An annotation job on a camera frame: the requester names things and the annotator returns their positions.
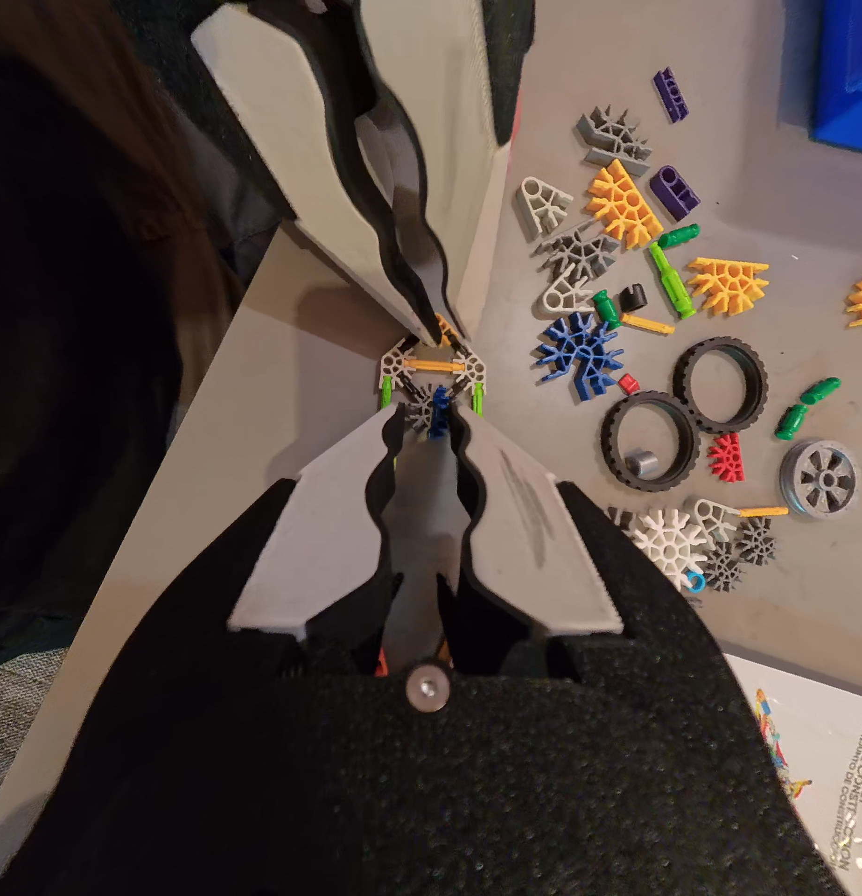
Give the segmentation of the blue plastic bin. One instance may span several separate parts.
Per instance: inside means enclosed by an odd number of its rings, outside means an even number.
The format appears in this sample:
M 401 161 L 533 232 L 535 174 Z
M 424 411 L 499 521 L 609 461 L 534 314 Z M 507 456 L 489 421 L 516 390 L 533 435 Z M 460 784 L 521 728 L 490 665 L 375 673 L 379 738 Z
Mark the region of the blue plastic bin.
M 814 140 L 862 153 L 862 1 L 825 1 Z

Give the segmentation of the interlocked blue grey snowflake connectors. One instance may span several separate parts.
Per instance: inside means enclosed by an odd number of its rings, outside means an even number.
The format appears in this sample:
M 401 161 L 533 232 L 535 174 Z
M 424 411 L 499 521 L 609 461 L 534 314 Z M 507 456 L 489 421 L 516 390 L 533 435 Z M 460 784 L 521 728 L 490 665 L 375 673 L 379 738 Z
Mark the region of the interlocked blue grey snowflake connectors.
M 445 385 L 415 387 L 406 408 L 406 421 L 429 440 L 443 438 L 449 428 L 450 388 Z

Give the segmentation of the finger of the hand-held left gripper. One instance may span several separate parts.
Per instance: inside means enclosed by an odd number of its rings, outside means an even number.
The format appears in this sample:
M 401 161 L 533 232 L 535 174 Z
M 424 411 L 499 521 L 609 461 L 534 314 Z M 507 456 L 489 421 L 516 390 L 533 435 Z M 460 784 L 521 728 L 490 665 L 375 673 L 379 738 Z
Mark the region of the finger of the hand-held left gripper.
M 511 151 L 494 131 L 482 5 L 368 1 L 357 8 L 373 68 L 406 112 L 422 153 L 425 220 L 447 263 L 450 315 L 473 337 Z
M 442 338 L 366 167 L 343 63 L 298 4 L 221 6 L 191 41 L 293 209 L 295 223 L 423 342 Z

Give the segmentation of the black rubber tire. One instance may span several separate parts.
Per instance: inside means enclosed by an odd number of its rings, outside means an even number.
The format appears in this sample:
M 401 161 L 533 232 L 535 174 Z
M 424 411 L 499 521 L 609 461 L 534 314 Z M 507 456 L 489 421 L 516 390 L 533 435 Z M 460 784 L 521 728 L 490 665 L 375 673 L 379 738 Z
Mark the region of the black rubber tire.
M 663 409 L 673 421 L 678 449 L 667 471 L 654 479 L 633 473 L 619 452 L 621 423 L 632 409 L 651 405 Z M 670 394 L 640 391 L 616 402 L 605 414 L 600 436 L 604 460 L 615 477 L 627 487 L 649 494 L 665 492 L 682 483 L 693 470 L 701 454 L 699 430 L 691 409 Z
M 708 417 L 694 399 L 694 367 L 712 352 L 731 358 L 745 380 L 742 405 L 732 418 L 723 422 Z M 769 395 L 768 375 L 759 355 L 747 343 L 732 337 L 711 338 L 692 345 L 677 359 L 673 369 L 673 395 L 691 412 L 701 431 L 715 435 L 738 433 L 760 418 Z

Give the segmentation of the light grey connector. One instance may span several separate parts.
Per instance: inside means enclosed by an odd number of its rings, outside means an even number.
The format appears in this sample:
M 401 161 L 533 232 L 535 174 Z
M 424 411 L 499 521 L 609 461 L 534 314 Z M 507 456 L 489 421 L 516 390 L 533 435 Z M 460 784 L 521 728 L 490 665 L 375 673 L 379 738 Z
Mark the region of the light grey connector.
M 571 264 L 547 288 L 538 300 L 542 314 L 560 317 L 574 312 L 593 313 L 594 291 L 586 288 L 589 277 L 576 273 Z
M 700 497 L 689 497 L 684 509 L 691 515 L 692 523 L 701 527 L 709 549 L 735 539 L 737 523 L 741 521 L 738 509 Z
M 573 196 L 535 177 L 525 177 L 516 193 L 531 239 L 550 234 L 567 216 Z

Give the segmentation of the yellow grey connector rod assembly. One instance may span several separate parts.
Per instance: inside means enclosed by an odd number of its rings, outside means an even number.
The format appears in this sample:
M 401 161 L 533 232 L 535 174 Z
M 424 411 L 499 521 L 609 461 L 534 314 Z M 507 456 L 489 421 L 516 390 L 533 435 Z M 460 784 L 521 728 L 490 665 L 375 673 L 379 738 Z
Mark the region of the yellow grey connector rod assembly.
M 449 384 L 451 397 L 464 393 L 470 401 L 475 382 L 486 387 L 486 364 L 442 315 L 437 314 L 436 319 L 442 340 L 439 345 L 428 348 L 432 353 L 429 357 L 415 354 L 420 342 L 414 335 L 406 336 L 381 357 L 379 382 L 381 375 L 392 376 L 392 397 L 400 390 L 410 400 L 411 391 L 417 387 L 414 383 L 416 374 L 442 375 Z

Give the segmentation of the instruction booklet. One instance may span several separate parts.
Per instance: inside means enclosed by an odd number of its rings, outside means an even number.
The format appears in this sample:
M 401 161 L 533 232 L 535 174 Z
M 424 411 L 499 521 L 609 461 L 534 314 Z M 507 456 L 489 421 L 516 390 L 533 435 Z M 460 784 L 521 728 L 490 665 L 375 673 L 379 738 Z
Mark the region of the instruction booklet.
M 847 893 L 862 895 L 862 696 L 726 660 L 815 847 Z

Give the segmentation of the large blue connector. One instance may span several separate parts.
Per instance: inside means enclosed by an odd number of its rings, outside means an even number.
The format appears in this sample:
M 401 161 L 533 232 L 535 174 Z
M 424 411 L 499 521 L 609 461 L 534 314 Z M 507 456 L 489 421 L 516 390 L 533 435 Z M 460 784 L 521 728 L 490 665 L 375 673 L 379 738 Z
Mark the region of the large blue connector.
M 548 364 L 550 373 L 541 383 L 550 382 L 574 372 L 574 385 L 581 400 L 604 396 L 610 386 L 616 385 L 611 372 L 623 369 L 617 356 L 624 351 L 609 350 L 607 342 L 616 338 L 616 331 L 609 329 L 591 312 L 574 312 L 552 322 L 545 336 L 549 342 L 540 344 L 537 365 Z

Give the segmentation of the purple connector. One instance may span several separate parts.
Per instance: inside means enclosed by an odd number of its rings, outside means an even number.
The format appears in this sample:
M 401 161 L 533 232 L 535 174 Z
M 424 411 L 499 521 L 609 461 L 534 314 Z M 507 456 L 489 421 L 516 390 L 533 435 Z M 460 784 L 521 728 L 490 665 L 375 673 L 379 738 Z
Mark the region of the purple connector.
M 649 186 L 661 205 L 677 222 L 686 218 L 700 204 L 700 198 L 676 168 L 664 165 L 650 178 Z
M 667 66 L 653 76 L 653 84 L 658 91 L 671 122 L 677 124 L 689 115 L 689 107 L 675 79 L 673 70 Z

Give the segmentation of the grey wheel hub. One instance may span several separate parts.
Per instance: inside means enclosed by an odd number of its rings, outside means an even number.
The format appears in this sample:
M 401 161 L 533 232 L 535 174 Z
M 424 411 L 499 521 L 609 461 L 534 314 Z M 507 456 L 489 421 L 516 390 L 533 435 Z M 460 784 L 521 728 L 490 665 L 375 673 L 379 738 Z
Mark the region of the grey wheel hub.
M 789 508 L 812 521 L 829 521 L 850 509 L 858 494 L 854 455 L 833 440 L 794 442 L 779 470 L 779 486 Z

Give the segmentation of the small dark grey snowflake connector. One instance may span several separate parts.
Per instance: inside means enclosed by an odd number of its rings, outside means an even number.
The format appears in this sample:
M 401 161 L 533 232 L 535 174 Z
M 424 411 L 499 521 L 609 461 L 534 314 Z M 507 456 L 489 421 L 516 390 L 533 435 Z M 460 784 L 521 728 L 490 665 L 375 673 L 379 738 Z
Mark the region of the small dark grey snowflake connector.
M 776 539 L 771 532 L 769 517 L 742 518 L 736 540 L 739 562 L 766 566 L 776 556 Z
M 741 581 L 742 568 L 733 542 L 718 542 L 705 552 L 701 563 L 706 586 L 721 592 L 734 590 Z

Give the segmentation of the light green rod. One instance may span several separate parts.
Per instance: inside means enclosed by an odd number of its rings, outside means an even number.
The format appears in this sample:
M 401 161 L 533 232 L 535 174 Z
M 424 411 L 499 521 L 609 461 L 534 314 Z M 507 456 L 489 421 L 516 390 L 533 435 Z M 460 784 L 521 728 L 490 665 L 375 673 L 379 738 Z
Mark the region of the light green rod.
M 684 320 L 696 314 L 686 285 L 679 272 L 667 261 L 664 250 L 658 242 L 651 243 L 649 254 L 659 270 L 661 284 L 679 317 Z

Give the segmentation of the grey stacked connector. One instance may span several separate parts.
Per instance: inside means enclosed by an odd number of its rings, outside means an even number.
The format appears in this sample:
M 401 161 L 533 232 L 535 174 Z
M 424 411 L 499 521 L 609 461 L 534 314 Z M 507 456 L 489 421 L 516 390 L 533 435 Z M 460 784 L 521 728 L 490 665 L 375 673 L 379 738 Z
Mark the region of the grey stacked connector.
M 647 140 L 636 136 L 638 125 L 628 123 L 627 116 L 628 110 L 614 117 L 611 106 L 605 110 L 596 106 L 590 114 L 580 118 L 576 127 L 589 147 L 585 161 L 602 167 L 619 161 L 632 175 L 644 175 L 649 171 L 652 148 Z

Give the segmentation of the white snowflake connector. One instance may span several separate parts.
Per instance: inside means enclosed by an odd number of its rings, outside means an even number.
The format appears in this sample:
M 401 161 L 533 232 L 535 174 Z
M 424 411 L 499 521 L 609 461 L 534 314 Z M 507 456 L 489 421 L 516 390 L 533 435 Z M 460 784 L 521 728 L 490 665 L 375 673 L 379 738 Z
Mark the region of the white snowflake connector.
M 702 574 L 701 563 L 708 560 L 698 550 L 708 540 L 702 527 L 690 520 L 689 513 L 675 508 L 654 509 L 639 517 L 631 529 L 634 544 L 677 590 L 686 586 L 686 572 Z

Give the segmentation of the person's black garment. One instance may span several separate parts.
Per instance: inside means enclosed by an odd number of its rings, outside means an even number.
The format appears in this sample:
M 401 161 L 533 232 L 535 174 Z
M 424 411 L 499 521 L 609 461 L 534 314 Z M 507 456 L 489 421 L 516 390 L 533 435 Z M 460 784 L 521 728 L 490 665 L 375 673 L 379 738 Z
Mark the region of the person's black garment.
M 0 663 L 69 642 L 177 406 L 168 298 L 123 214 L 136 63 L 110 2 L 0 2 Z

